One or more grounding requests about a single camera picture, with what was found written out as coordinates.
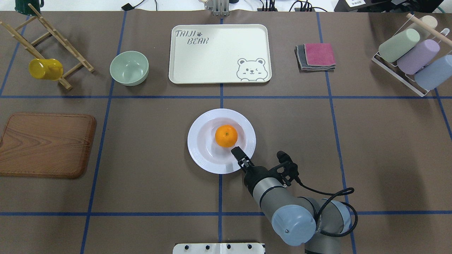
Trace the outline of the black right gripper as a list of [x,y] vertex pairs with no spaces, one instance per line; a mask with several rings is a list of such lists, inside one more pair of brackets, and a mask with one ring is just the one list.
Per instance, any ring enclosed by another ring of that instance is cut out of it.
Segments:
[[244,186],[249,191],[253,191],[256,185],[267,177],[274,178],[282,185],[287,186],[291,186],[293,180],[300,183],[298,165],[284,151],[278,151],[276,153],[280,164],[271,169],[266,169],[263,166],[255,166],[239,146],[234,147],[231,153],[237,160],[238,165],[242,166],[242,170],[244,171]]

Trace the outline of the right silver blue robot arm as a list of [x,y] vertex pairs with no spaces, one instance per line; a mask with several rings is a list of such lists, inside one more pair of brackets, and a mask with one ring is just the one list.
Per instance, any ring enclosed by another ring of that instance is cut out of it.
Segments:
[[340,238],[352,233],[358,217],[353,206],[335,198],[352,194],[352,187],[326,193],[329,198],[321,200],[295,197],[287,188],[292,181],[303,183],[297,164],[287,153],[278,151],[279,164],[271,169],[254,165],[239,147],[231,153],[244,171],[244,186],[286,244],[304,245],[306,254],[341,252]]

